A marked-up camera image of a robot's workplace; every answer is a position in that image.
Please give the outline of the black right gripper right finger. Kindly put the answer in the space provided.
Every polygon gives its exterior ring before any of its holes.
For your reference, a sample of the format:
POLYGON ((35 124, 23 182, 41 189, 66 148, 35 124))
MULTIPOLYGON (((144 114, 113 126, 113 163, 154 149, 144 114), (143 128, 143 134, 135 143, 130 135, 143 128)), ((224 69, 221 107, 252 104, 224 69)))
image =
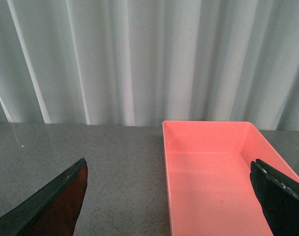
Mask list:
POLYGON ((299 183, 256 159, 250 180, 274 236, 299 236, 299 183))

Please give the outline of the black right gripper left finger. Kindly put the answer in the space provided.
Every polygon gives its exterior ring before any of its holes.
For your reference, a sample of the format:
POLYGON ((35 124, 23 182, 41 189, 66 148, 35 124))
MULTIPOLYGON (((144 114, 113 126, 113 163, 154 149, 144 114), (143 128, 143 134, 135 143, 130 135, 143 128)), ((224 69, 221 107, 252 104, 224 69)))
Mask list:
POLYGON ((88 185, 84 158, 0 217, 0 236, 71 236, 88 185))

